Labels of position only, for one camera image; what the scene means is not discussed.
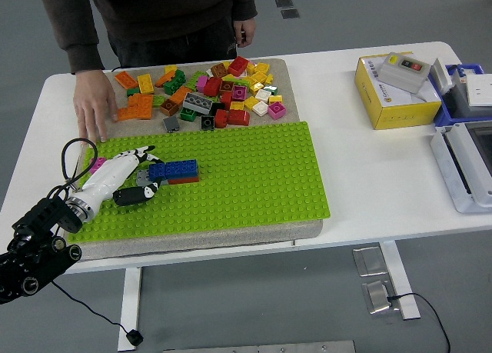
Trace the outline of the person's right hand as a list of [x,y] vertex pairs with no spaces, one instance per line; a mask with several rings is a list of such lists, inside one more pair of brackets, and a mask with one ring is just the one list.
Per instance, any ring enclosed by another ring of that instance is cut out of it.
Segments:
[[75,79],[73,104],[79,136],[94,143],[105,142],[107,115],[114,122],[118,120],[115,91],[102,70],[77,72]]

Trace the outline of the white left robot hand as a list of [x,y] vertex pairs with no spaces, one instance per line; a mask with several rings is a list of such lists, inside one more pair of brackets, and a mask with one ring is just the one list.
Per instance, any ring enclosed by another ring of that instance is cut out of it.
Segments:
[[154,146],[145,146],[122,152],[107,160],[81,187],[73,194],[73,205],[81,209],[79,217],[83,222],[91,221],[98,213],[101,203],[114,197],[114,193],[142,162],[162,163],[158,157],[150,154]]

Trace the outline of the person's left hand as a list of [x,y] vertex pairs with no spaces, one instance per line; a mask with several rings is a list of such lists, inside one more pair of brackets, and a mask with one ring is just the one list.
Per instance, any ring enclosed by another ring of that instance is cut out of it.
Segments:
[[244,48],[252,44],[256,32],[255,18],[233,21],[236,46]]

